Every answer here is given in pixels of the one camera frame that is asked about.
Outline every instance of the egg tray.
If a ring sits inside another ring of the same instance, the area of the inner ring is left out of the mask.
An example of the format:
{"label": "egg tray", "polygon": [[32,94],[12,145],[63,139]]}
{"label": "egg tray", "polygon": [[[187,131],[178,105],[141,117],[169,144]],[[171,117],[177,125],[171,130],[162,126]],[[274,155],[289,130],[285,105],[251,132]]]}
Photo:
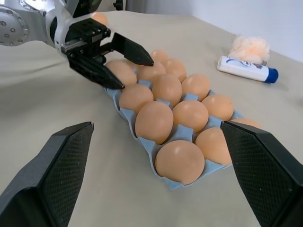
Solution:
{"label": "egg tray", "polygon": [[[150,89],[152,89],[152,84],[148,81],[139,81],[139,83],[144,84],[147,87],[149,87]],[[105,91],[114,100],[116,110],[127,121],[133,138],[138,143],[140,143],[144,147],[145,151],[147,152],[147,154],[149,156],[149,161],[150,161],[150,164],[151,164],[151,167],[152,167],[152,171],[155,173],[155,175],[158,178],[164,180],[171,190],[177,189],[179,187],[189,187],[189,186],[193,185],[195,182],[197,182],[198,180],[200,180],[201,178],[205,177],[206,175],[209,175],[209,174],[211,174],[211,173],[213,173],[217,170],[224,169],[224,168],[227,168],[227,167],[230,166],[230,165],[229,166],[223,166],[223,165],[214,163],[214,162],[206,159],[205,160],[205,167],[204,167],[204,170],[203,170],[202,174],[193,183],[187,184],[187,185],[184,185],[184,184],[179,183],[179,182],[172,181],[172,180],[170,180],[166,177],[159,176],[156,169],[155,169],[155,159],[156,159],[156,156],[158,154],[158,151],[165,144],[167,144],[169,142],[172,142],[172,141],[175,141],[175,140],[187,140],[187,141],[190,141],[190,142],[194,142],[196,140],[197,136],[202,131],[204,131],[206,129],[209,129],[209,128],[212,128],[212,127],[220,127],[222,120],[220,120],[216,117],[213,117],[213,116],[209,116],[207,125],[198,133],[194,133],[193,129],[179,124],[179,125],[173,127],[172,132],[171,132],[169,138],[166,140],[166,142],[164,142],[162,145],[157,145],[152,140],[147,140],[147,139],[144,139],[142,137],[138,137],[138,138],[136,137],[134,126],[135,126],[135,121],[136,121],[137,114],[133,110],[127,110],[127,109],[119,107],[119,98],[120,98],[120,95],[121,95],[121,91],[111,90],[111,89],[105,89]],[[207,96],[212,95],[212,94],[215,94],[215,93],[212,90],[210,90]],[[195,96],[195,95],[190,94],[190,93],[186,93],[182,97],[181,101],[185,101],[185,100],[198,100],[198,96]],[[169,102],[159,100],[159,99],[157,99],[157,101],[160,101],[160,102],[163,102],[163,103],[167,104],[172,109]],[[233,120],[233,119],[236,119],[236,118],[242,118],[242,115],[238,111],[235,110],[230,120]]]}

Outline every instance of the beige tablecloth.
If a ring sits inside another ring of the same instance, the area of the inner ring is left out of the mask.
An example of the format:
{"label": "beige tablecloth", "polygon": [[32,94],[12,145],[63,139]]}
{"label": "beige tablecloth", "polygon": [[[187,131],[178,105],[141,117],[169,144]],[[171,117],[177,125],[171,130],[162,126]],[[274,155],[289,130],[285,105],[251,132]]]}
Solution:
{"label": "beige tablecloth", "polygon": [[[280,78],[268,85],[223,74],[216,65],[232,35],[194,17],[108,13],[113,30],[181,59],[209,76],[212,89],[272,132],[303,162],[303,65],[276,53],[268,63]],[[232,167],[194,186],[169,191],[144,149],[102,89],[74,71],[55,49],[32,42],[0,48],[0,192],[51,134],[93,121],[87,169],[71,227],[257,227]],[[120,55],[110,54],[108,59]]]}

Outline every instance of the blue bottle cap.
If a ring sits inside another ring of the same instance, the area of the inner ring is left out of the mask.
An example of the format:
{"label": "blue bottle cap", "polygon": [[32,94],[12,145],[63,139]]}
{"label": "blue bottle cap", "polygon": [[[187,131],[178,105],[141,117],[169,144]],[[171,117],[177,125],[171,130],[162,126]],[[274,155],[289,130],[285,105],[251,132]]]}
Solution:
{"label": "blue bottle cap", "polygon": [[278,78],[279,78],[278,70],[273,69],[273,68],[268,68],[268,76],[264,82],[265,83],[275,83]]}

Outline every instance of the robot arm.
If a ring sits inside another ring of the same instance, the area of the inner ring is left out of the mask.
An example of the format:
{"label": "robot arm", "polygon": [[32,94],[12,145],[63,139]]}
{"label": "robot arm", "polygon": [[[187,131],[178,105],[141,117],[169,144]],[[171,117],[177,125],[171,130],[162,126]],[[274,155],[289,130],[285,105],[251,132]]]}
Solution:
{"label": "robot arm", "polygon": [[18,46],[38,40],[57,49],[70,67],[105,88],[124,84],[104,66],[105,54],[118,51],[133,63],[152,66],[151,56],[139,44],[115,33],[112,42],[105,25],[93,20],[102,0],[0,0],[0,44]]}

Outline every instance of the egg carton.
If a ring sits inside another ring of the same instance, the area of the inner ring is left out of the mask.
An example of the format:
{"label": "egg carton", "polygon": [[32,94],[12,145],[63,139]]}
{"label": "egg carton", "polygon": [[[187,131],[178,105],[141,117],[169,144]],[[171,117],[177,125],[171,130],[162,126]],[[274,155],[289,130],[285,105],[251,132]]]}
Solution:
{"label": "egg carton", "polygon": [[[152,84],[148,81],[139,81],[138,83],[144,84],[147,87],[149,87],[150,89],[152,89]],[[144,147],[145,151],[147,152],[148,157],[149,157],[149,161],[150,161],[150,164],[151,164],[151,167],[152,167],[152,171],[155,173],[155,175],[158,178],[164,180],[164,182],[168,185],[168,187],[171,190],[174,190],[174,189],[177,189],[177,188],[180,188],[180,187],[189,187],[189,186],[193,185],[195,182],[197,182],[198,180],[202,179],[203,177],[205,177],[205,176],[207,176],[207,175],[209,175],[209,174],[211,174],[215,171],[218,171],[220,169],[224,169],[224,168],[227,168],[227,167],[230,166],[230,165],[229,166],[223,166],[223,165],[217,164],[215,162],[212,162],[212,161],[206,159],[205,160],[205,167],[204,167],[204,170],[203,170],[202,174],[193,183],[187,184],[187,185],[184,185],[184,184],[179,183],[179,182],[172,181],[172,180],[170,180],[166,177],[159,176],[156,169],[155,169],[155,159],[156,159],[156,156],[157,156],[159,150],[165,144],[167,144],[169,142],[172,142],[172,141],[175,141],[175,140],[187,140],[187,141],[190,141],[190,142],[194,142],[196,140],[197,136],[202,131],[204,131],[206,129],[209,129],[209,128],[212,128],[212,127],[220,127],[222,120],[220,120],[216,117],[213,117],[213,116],[209,116],[207,125],[198,133],[194,133],[193,129],[179,124],[179,125],[173,127],[172,132],[171,132],[169,138],[166,140],[166,142],[164,142],[162,145],[157,145],[152,140],[147,140],[147,139],[144,139],[142,137],[136,137],[134,126],[135,126],[135,121],[136,121],[137,114],[133,110],[127,110],[127,109],[119,107],[119,98],[121,96],[121,91],[111,90],[111,89],[105,89],[105,91],[114,100],[115,108],[118,111],[118,113],[127,121],[128,125],[129,125],[130,132],[131,132],[133,138],[138,143],[140,143]],[[210,96],[212,94],[215,94],[215,92],[210,90],[207,96]],[[181,101],[185,101],[185,100],[198,100],[198,96],[190,94],[190,93],[186,93],[182,97]],[[157,99],[157,101],[160,101],[160,102],[163,102],[163,103],[167,104],[172,109],[169,102],[163,101],[163,100],[160,100],[160,99]],[[233,112],[233,115],[232,115],[230,120],[233,120],[233,119],[236,119],[236,118],[242,118],[242,117],[243,116],[238,111],[235,110]]]}

